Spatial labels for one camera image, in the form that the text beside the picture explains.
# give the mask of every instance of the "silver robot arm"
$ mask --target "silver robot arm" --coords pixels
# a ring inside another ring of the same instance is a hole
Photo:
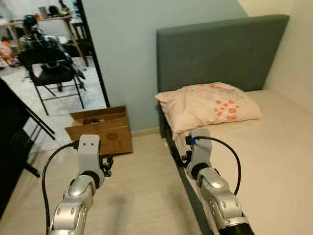
[[[209,137],[207,129],[193,130],[190,137]],[[229,184],[212,168],[210,140],[196,140],[187,174],[200,188],[201,195],[209,205],[216,227],[221,235],[254,235],[248,219],[244,216],[238,198],[230,191]]]
[[[79,171],[77,178],[63,194],[52,219],[49,235],[82,235],[88,210],[97,188],[110,176],[112,157],[104,165],[99,159],[98,135],[82,135],[79,140]]]

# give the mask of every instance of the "baseboard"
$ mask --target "baseboard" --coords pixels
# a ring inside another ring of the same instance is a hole
[[[141,131],[132,131],[132,137],[146,136],[146,135],[157,134],[157,133],[160,133],[159,127],[145,129]]]

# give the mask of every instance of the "tiled floor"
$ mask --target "tiled floor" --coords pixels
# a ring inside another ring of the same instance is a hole
[[[134,153],[114,159],[112,177],[97,190],[86,235],[200,235],[192,208],[165,141],[159,134],[133,138]],[[38,154],[39,170],[52,151]],[[75,150],[65,149],[47,171],[50,214],[76,176]],[[41,181],[24,171],[0,223],[0,234],[43,235]]]
[[[74,58],[79,65],[83,66],[81,58]],[[85,105],[84,110],[101,109],[105,108],[105,101],[102,95],[100,83],[98,80],[97,72],[91,57],[88,58],[89,67],[85,67],[83,71],[86,80],[84,80],[87,91],[80,89],[82,100]],[[35,73],[39,73],[41,68],[34,66]],[[47,125],[49,125],[56,132],[56,141],[53,141],[45,132],[41,132],[35,142],[32,152],[47,151],[55,149],[70,141],[65,127],[71,126],[72,118],[69,113],[83,111],[78,96],[70,96],[45,102],[48,109],[49,116],[45,114],[44,108],[39,100],[34,85],[30,79],[23,79],[26,75],[25,68],[20,66],[17,68],[6,68],[0,71],[0,77],[9,85],[9,87],[26,103]],[[50,98],[52,95],[43,87],[39,87],[40,93],[43,98]],[[75,87],[65,87],[63,92],[55,89],[56,95],[67,95],[76,92]]]

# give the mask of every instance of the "bed frame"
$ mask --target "bed frame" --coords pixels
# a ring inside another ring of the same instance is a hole
[[[288,20],[287,15],[269,15],[157,30],[158,92],[211,82],[224,82],[243,91],[262,90]],[[160,106],[158,111],[161,136],[166,137],[176,160],[200,230],[212,234]]]

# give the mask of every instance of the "bed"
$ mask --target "bed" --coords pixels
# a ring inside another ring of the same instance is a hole
[[[305,233],[304,225],[312,218],[306,210],[310,204],[299,203],[301,197],[310,201],[312,195],[305,193],[305,182],[312,181],[301,174],[303,168],[312,172],[308,167],[312,165],[312,116],[278,94],[262,90],[288,20],[287,15],[270,15],[164,28],[156,33],[158,92],[223,82],[248,92],[259,105],[260,120],[204,127],[211,136],[233,146],[241,158],[238,196],[258,235]],[[161,136],[176,161],[200,230],[212,234],[205,218],[207,208],[203,209],[180,160],[188,148],[184,145],[187,133],[173,140],[158,110]],[[234,189],[236,164],[222,146],[213,144],[212,162]]]

